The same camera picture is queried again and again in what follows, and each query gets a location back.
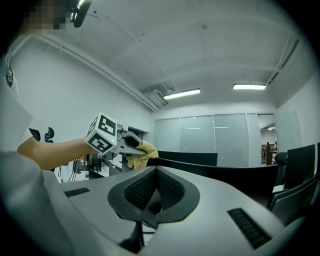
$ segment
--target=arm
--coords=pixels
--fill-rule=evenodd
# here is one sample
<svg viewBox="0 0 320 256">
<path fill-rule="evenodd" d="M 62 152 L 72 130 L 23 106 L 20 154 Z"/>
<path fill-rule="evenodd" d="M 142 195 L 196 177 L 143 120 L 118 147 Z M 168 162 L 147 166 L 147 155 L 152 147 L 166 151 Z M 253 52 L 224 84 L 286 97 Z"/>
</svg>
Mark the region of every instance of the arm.
<svg viewBox="0 0 320 256">
<path fill-rule="evenodd" d="M 33 159 L 41 169 L 53 169 L 87 154 L 97 152 L 84 138 L 62 143 L 38 142 L 31 137 L 18 147 L 17 152 Z"/>
</svg>

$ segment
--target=ceiling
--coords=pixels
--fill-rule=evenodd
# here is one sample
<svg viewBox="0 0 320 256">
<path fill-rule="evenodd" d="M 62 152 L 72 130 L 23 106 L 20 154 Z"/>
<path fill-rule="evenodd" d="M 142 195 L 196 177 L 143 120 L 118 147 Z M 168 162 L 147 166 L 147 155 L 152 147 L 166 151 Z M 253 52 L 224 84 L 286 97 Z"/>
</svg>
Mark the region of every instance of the ceiling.
<svg viewBox="0 0 320 256">
<path fill-rule="evenodd" d="M 143 93 L 201 88 L 192 103 L 265 99 L 233 84 L 266 84 L 300 39 L 267 0 L 94 0 L 80 28 L 56 33 Z"/>
</svg>

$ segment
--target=ceiling light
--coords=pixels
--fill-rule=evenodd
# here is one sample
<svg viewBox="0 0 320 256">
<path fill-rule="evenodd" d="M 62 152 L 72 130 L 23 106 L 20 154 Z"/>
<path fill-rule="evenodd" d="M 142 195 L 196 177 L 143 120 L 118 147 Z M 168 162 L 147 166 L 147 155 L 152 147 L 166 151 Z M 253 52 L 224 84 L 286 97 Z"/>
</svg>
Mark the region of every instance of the ceiling light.
<svg viewBox="0 0 320 256">
<path fill-rule="evenodd" d="M 266 89 L 265 84 L 237 84 L 233 85 L 234 90 L 264 90 Z"/>
<path fill-rule="evenodd" d="M 170 99 L 174 99 L 174 98 L 179 98 L 179 97 L 194 95 L 194 94 L 199 94 L 199 93 L 200 93 L 200 89 L 198 88 L 198 89 L 185 90 L 182 92 L 173 93 L 170 95 L 166 95 L 163 98 L 165 98 L 166 100 L 170 100 Z"/>
</svg>

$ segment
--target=yellow cloth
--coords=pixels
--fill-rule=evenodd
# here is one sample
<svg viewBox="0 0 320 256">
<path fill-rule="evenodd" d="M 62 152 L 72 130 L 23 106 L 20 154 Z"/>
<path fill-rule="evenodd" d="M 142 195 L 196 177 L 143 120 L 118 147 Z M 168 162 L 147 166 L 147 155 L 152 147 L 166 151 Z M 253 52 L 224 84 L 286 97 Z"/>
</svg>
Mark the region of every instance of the yellow cloth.
<svg viewBox="0 0 320 256">
<path fill-rule="evenodd" d="M 146 154 L 140 157 L 126 157 L 126 159 L 128 160 L 128 167 L 133 167 L 134 170 L 146 167 L 148 159 L 159 157 L 158 150 L 156 149 L 156 147 L 147 141 L 141 141 L 139 146 L 137 146 L 136 148 L 145 151 Z"/>
</svg>

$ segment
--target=person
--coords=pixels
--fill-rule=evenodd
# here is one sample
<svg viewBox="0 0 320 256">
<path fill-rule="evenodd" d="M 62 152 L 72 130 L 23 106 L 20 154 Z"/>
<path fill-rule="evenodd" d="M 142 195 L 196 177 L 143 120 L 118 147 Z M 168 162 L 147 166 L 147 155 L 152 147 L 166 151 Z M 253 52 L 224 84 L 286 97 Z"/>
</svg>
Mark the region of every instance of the person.
<svg viewBox="0 0 320 256">
<path fill-rule="evenodd" d="M 269 142 L 266 143 L 266 145 L 264 146 L 264 151 L 265 151 L 265 155 L 266 155 L 266 165 L 270 166 L 271 165 L 271 147 Z"/>
<path fill-rule="evenodd" d="M 35 24 L 36 23 L 25 21 L 11 42 L 20 35 L 26 35 L 36 31 L 37 28 L 34 27 Z M 19 98 L 18 84 L 11 66 L 9 49 L 0 56 L 0 86 L 9 86 L 16 98 Z M 57 168 L 84 155 L 94 155 L 98 153 L 85 142 L 85 138 L 78 138 L 62 143 L 39 142 L 32 136 L 29 129 L 25 131 L 21 145 L 17 148 L 17 152 L 22 156 L 34 160 L 41 169 Z"/>
</svg>

